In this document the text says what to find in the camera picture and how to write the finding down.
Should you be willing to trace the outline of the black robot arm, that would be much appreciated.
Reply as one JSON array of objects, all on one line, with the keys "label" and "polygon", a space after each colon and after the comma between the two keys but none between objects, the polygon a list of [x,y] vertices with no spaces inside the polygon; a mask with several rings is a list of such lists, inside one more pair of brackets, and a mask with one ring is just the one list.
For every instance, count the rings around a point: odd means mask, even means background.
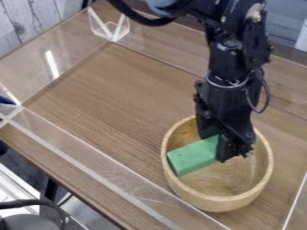
[{"label": "black robot arm", "polygon": [[264,65],[272,46],[265,33],[265,0],[145,0],[159,16],[143,16],[124,0],[107,0],[129,19],[159,27],[189,15],[203,25],[209,51],[207,73],[195,82],[195,119],[199,136],[219,138],[219,162],[253,151],[251,115],[269,88]]}]

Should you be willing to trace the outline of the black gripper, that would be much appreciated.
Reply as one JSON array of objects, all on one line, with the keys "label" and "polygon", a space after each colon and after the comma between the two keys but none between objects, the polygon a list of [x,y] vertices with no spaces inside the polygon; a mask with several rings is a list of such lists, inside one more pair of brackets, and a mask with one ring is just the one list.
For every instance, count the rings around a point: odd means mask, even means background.
[{"label": "black gripper", "polygon": [[201,139],[219,136],[216,160],[245,157],[253,150],[252,102],[257,103],[257,82],[247,77],[236,85],[211,77],[195,81],[195,120]]}]

